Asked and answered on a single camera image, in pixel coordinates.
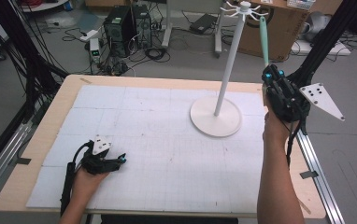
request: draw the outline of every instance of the power strip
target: power strip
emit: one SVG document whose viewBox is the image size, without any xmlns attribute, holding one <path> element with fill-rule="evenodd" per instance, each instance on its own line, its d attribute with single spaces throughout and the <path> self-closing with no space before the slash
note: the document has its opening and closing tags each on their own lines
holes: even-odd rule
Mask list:
<svg viewBox="0 0 357 224">
<path fill-rule="evenodd" d="M 86 35 L 80 37 L 79 39 L 82 41 L 89 41 L 89 39 L 92 38 L 96 34 L 97 34 L 97 31 L 91 30 L 90 32 L 88 32 Z"/>
</svg>

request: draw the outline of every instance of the gray floor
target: gray floor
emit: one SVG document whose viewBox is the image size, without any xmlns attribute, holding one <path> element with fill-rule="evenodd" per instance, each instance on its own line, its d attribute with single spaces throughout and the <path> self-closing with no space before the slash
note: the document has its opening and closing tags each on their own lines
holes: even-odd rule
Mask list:
<svg viewBox="0 0 357 224">
<path fill-rule="evenodd" d="M 81 10 L 71 12 L 80 17 Z M 88 67 L 88 54 L 78 41 L 64 42 L 64 31 L 44 34 L 50 52 L 69 72 L 75 73 Z M 167 63 L 142 63 L 125 76 L 160 77 L 179 79 L 221 80 L 229 46 L 217 59 L 213 38 L 189 35 L 175 31 L 168 50 Z M 305 57 L 291 56 L 284 63 L 277 63 L 287 74 L 295 71 Z M 263 60 L 238 53 L 231 81 L 261 82 Z M 312 108 L 307 119 L 309 137 L 321 162 L 332 192 L 346 223 L 357 223 L 357 50 L 336 62 L 325 60 L 318 69 L 313 83 L 322 82 L 336 101 L 347 120 L 341 122 Z M 18 111 L 23 90 L 10 60 L 0 62 L 0 134 Z M 8 166 L 0 179 L 3 187 L 12 167 Z M 0 223 L 57 223 L 57 214 L 1 213 Z M 254 219 L 240 219 L 241 223 L 256 223 Z M 327 219 L 307 220 L 307 223 L 328 223 Z"/>
</svg>

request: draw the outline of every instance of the sensor device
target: sensor device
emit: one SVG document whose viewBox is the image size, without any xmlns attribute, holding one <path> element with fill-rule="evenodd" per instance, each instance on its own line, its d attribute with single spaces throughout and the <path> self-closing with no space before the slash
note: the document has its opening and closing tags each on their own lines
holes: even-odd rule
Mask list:
<svg viewBox="0 0 357 224">
<path fill-rule="evenodd" d="M 89 52 L 91 54 L 92 62 L 100 63 L 99 38 L 92 38 L 90 40 Z"/>
</svg>

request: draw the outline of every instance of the vertical pole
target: vertical pole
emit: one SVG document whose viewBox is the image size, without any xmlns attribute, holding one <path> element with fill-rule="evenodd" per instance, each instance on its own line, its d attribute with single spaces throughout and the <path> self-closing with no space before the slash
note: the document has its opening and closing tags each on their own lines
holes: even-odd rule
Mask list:
<svg viewBox="0 0 357 224">
<path fill-rule="evenodd" d="M 225 67 L 224 76 L 222 78 L 219 100 L 217 101 L 216 110 L 214 112 L 214 116 L 216 116 L 216 117 L 219 116 L 219 114 L 220 114 L 222 100 L 224 99 L 225 91 L 228 86 L 229 77 L 231 76 L 232 67 L 233 67 L 234 61 L 235 61 L 237 47 L 239 46 L 240 37 L 242 36 L 243 27 L 245 25 L 245 19 L 246 19 L 246 15 L 244 15 L 242 13 L 238 14 L 238 21 L 237 21 L 237 25 L 235 28 L 234 39 L 232 40 L 231 48 L 229 50 L 228 61 L 227 61 L 227 65 Z"/>
</svg>

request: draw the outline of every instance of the person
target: person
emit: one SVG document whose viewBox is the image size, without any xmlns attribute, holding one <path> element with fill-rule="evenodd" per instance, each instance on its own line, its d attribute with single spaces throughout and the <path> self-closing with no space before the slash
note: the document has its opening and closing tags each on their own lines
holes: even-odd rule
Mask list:
<svg viewBox="0 0 357 224">
<path fill-rule="evenodd" d="M 285 143 L 289 131 L 271 109 L 267 99 L 264 104 L 269 112 L 265 115 L 264 161 L 257 203 L 258 223 L 305 223 L 290 177 L 286 161 Z M 71 202 L 59 224 L 79 224 L 86 204 L 108 174 L 91 175 L 80 168 L 74 181 Z"/>
</svg>

